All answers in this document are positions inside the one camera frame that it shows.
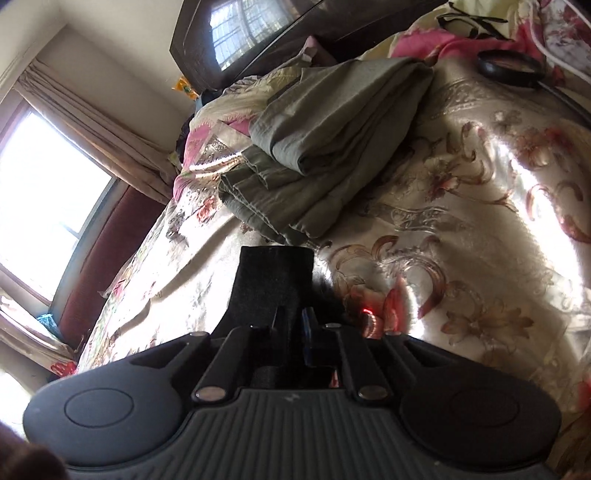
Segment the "round black compact mirror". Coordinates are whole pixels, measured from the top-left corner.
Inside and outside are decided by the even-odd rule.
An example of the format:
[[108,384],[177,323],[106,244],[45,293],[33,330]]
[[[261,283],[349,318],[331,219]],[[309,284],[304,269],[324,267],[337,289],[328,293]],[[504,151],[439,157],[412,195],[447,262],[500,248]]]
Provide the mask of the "round black compact mirror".
[[520,52],[486,50],[477,54],[478,71],[490,80],[524,88],[535,88],[545,79],[541,63]]

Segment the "floral satin bedspread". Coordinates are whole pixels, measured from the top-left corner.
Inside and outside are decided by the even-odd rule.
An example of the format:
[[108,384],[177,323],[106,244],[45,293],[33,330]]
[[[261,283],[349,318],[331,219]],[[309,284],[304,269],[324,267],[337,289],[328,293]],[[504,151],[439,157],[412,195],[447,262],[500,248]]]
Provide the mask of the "floral satin bedspread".
[[[401,331],[532,380],[560,405],[550,457],[590,466],[590,132],[552,96],[430,64],[416,130],[324,238],[315,272],[363,333]],[[221,320],[239,252],[263,236],[219,198],[250,119],[293,67],[233,85],[190,125],[174,200],[126,268],[79,359],[87,371]]]

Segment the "blue plastic bag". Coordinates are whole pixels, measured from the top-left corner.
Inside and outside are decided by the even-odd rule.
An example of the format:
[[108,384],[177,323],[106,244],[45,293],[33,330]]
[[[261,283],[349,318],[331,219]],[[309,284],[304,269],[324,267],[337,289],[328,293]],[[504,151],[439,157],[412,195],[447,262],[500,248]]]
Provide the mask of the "blue plastic bag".
[[58,324],[53,318],[53,315],[50,313],[39,315],[36,320],[53,336],[55,336],[58,340],[62,341],[63,336],[59,329]]

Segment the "yellow orange bag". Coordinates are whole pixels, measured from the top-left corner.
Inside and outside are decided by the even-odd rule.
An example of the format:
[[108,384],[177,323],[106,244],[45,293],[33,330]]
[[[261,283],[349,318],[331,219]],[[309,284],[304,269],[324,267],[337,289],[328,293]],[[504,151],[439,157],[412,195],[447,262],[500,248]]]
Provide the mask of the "yellow orange bag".
[[176,92],[183,93],[186,97],[190,98],[192,101],[197,100],[199,94],[197,91],[193,89],[190,85],[189,81],[184,77],[180,76],[176,83],[173,85],[172,89]]

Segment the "black pants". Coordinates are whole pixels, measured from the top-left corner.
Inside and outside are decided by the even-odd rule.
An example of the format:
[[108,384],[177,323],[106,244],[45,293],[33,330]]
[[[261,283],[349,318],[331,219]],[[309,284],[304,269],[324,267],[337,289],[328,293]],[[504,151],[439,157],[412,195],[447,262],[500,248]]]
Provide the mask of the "black pants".
[[294,246],[240,250],[228,309],[212,332],[221,339],[238,327],[274,330],[274,346],[295,364],[320,367],[332,356],[322,325],[339,321],[342,307],[328,282],[315,272],[315,252]]

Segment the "dark wooden headboard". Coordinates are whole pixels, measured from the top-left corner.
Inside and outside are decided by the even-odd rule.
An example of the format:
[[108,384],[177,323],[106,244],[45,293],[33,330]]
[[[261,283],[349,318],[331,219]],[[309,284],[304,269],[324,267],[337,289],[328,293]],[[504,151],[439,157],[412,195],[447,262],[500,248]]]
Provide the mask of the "dark wooden headboard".
[[314,37],[335,61],[355,58],[407,29],[441,1],[185,1],[170,54],[198,93],[269,73]]

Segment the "folded olive green cloth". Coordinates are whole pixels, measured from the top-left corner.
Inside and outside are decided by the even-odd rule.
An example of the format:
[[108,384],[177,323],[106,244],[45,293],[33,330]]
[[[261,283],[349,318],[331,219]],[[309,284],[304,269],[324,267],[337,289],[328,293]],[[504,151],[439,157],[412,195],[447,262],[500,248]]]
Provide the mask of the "folded olive green cloth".
[[433,77],[412,58],[305,68],[250,124],[221,202],[276,243],[324,236],[404,143]]

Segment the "left beige curtain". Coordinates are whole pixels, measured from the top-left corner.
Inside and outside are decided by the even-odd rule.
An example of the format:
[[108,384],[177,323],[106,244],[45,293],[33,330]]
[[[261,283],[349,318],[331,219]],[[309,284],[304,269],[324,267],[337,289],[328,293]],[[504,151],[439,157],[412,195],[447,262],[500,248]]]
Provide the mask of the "left beige curtain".
[[73,350],[1,290],[1,340],[57,377],[74,374]]

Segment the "floral pillow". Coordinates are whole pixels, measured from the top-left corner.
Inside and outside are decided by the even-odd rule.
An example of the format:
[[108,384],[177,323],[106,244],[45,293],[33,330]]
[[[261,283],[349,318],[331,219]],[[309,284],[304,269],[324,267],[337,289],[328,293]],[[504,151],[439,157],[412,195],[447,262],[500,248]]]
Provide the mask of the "floral pillow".
[[487,49],[524,53],[554,86],[590,94],[588,1],[448,1],[359,56],[416,57],[432,63]]

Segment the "right beige curtain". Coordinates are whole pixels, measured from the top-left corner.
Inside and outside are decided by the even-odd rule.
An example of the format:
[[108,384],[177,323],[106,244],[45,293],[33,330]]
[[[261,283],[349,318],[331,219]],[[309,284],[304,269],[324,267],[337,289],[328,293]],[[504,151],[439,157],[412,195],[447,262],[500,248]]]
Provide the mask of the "right beige curtain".
[[50,67],[31,62],[14,89],[110,174],[160,204],[172,198],[177,169],[168,152],[74,93]]

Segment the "beige curtain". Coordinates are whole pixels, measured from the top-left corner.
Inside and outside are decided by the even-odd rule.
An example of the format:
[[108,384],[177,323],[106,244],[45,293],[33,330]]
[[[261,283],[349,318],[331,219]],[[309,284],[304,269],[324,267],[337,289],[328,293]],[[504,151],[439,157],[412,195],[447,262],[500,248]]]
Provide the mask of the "beige curtain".
[[177,169],[168,152],[74,93],[50,67],[31,62],[14,89],[110,174],[160,204],[172,198]]
[[1,340],[57,377],[74,374],[73,350],[1,290]]

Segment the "window with frame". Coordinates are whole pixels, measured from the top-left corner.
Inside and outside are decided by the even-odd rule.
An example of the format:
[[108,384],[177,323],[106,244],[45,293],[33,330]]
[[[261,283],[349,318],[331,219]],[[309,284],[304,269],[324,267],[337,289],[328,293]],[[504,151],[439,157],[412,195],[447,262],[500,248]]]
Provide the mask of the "window with frame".
[[1,102],[1,287],[60,315],[126,186],[16,91]]

